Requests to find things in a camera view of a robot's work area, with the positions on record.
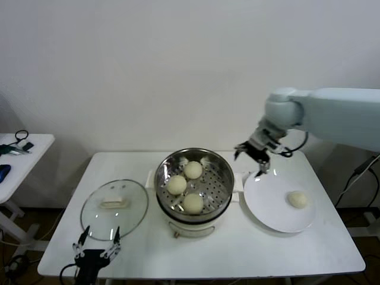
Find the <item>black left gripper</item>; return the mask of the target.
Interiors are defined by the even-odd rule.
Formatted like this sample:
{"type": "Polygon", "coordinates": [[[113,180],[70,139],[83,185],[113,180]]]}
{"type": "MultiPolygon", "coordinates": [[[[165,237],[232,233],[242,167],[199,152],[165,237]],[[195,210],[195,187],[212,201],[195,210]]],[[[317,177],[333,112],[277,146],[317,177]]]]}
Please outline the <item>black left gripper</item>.
{"type": "Polygon", "coordinates": [[[87,226],[80,235],[78,242],[72,244],[75,253],[75,264],[79,268],[75,284],[95,284],[99,271],[109,265],[109,259],[114,259],[121,250],[120,227],[118,226],[113,242],[109,248],[85,249],[83,246],[89,234],[90,226],[87,226]]]}

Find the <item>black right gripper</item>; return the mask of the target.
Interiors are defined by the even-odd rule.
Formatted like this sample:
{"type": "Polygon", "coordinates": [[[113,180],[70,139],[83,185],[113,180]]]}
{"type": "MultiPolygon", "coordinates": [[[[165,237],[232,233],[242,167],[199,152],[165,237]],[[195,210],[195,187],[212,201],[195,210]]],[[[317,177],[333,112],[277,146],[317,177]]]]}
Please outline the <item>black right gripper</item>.
{"type": "Polygon", "coordinates": [[[238,159],[241,153],[246,153],[250,158],[258,163],[259,171],[255,175],[256,178],[267,174],[268,170],[270,169],[270,157],[267,154],[265,148],[263,150],[259,150],[249,141],[245,141],[235,146],[234,149],[234,161],[238,159]]]}

